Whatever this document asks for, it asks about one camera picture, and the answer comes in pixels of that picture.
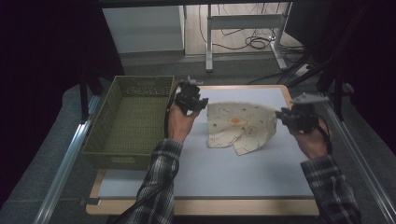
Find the basket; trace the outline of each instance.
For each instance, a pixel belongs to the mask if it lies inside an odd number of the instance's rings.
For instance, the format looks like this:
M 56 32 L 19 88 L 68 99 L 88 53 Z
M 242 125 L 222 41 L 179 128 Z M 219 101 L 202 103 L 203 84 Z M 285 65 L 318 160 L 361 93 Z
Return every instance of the basket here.
M 147 170 L 173 88 L 174 77 L 115 77 L 81 153 L 98 169 Z

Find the hand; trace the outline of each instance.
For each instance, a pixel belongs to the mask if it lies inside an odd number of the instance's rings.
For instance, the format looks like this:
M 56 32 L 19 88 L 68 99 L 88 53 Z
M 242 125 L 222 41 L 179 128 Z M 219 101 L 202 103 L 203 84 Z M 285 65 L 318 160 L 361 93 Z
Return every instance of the hand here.
M 178 105 L 172 104 L 168 118 L 168 138 L 184 142 L 198 115 L 198 111 L 193 111 L 189 115 L 184 115 Z
M 319 121 L 319 126 L 326 132 L 326 134 L 329 134 L 327 132 L 328 129 L 326 124 L 324 124 L 323 121 Z M 289 129 L 289 132 L 295 137 L 300 150 L 308 159 L 311 160 L 322 157 L 329 153 L 323 135 L 318 131 L 318 129 L 315 129 L 312 133 L 300 133 L 297 130 L 291 129 Z

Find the person's right arm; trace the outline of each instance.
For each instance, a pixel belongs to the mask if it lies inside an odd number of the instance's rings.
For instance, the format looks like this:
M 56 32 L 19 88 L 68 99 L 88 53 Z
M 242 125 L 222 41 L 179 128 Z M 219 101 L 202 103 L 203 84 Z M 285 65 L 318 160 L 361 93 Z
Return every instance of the person's right arm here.
M 319 125 L 327 130 L 322 122 Z M 314 193 L 320 216 L 328 224 L 361 223 L 353 188 L 346 182 L 333 157 L 328 155 L 321 133 L 318 130 L 312 133 L 290 130 L 290 133 L 308 158 L 301 166 Z

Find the light wood table border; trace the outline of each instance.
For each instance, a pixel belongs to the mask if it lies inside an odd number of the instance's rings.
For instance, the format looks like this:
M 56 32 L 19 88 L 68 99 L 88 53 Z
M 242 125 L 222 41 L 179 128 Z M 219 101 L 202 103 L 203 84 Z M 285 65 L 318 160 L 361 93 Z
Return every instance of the light wood table border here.
M 283 85 L 251 86 L 201 86 L 213 89 L 281 89 L 286 105 L 291 107 L 291 97 Z M 99 170 L 91 191 L 91 198 L 98 198 L 99 188 L 106 170 Z M 102 199 L 98 205 L 88 204 L 91 215 L 119 215 L 134 204 L 133 199 Z M 318 216 L 314 198 L 303 199 L 175 199 L 175 215 L 179 216 Z

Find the forearm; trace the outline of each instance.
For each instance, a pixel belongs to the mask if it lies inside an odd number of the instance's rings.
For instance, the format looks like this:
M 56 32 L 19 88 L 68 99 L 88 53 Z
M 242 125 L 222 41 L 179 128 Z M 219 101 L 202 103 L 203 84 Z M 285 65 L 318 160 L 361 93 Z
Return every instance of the forearm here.
M 332 156 L 305 161 L 301 166 L 315 195 L 320 215 L 327 223 L 361 223 L 353 188 L 346 182 Z
M 128 223 L 172 223 L 173 178 L 177 175 L 182 148 L 182 143 L 164 139 L 154 149 L 148 173 L 137 193 L 136 202 L 145 200 L 156 189 L 160 191 L 137 207 L 130 215 Z

